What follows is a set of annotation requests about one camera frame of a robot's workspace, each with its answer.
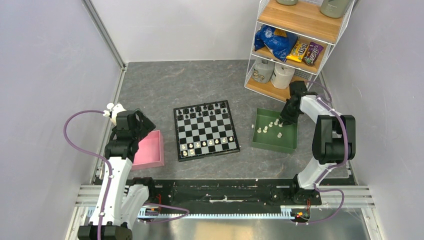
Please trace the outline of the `pink plastic tray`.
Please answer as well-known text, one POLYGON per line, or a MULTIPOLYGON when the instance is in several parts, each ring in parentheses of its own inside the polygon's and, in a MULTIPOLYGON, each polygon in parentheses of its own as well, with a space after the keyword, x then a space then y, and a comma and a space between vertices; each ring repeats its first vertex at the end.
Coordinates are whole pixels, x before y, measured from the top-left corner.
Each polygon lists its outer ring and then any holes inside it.
POLYGON ((139 142, 131 170, 144 170, 163 167, 164 165, 163 135, 160 130, 154 130, 139 142))

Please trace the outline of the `green plastic tray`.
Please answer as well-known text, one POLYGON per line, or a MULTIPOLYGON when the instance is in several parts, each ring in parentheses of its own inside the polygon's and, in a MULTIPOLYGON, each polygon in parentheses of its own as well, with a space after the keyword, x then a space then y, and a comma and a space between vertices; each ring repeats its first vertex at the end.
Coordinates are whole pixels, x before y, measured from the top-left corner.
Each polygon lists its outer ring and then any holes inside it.
POLYGON ((253 148, 286 154, 295 152, 298 143, 298 126, 296 124, 275 124, 279 117, 279 111, 264 108, 256 109, 251 141, 253 148))

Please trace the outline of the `black white chessboard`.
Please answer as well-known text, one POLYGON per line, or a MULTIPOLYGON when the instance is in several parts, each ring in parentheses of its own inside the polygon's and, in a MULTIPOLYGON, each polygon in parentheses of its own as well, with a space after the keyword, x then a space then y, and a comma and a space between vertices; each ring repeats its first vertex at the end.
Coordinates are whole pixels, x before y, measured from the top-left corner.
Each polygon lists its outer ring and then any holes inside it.
POLYGON ((219 156, 240 151, 236 129, 227 100, 201 103, 173 109, 177 158, 179 162, 219 156))

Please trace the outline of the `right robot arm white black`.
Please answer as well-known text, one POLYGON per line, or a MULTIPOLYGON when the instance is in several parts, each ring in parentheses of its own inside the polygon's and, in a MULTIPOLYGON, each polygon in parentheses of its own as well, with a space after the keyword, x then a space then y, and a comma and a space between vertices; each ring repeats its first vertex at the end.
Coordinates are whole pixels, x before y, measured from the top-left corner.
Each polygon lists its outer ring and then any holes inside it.
POLYGON ((315 124, 312 159, 293 178, 288 191, 289 200, 300 205, 316 196, 319 184, 328 173, 355 157, 356 119, 330 107, 327 99, 308 91, 303 81, 291 82, 289 91, 290 98, 279 116, 282 125, 296 125, 300 115, 307 115, 315 124))

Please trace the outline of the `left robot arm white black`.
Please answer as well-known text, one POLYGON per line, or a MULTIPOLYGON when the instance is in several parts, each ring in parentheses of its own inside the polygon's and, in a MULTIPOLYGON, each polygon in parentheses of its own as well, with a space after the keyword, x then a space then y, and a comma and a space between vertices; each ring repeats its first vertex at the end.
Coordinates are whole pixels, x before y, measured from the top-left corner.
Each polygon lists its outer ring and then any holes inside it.
POLYGON ((80 240, 131 240, 132 227, 143 204, 157 198, 150 177, 126 187, 139 142, 155 129, 140 109, 115 113, 114 127, 104 149, 105 176, 99 198, 88 224, 77 232, 80 240))

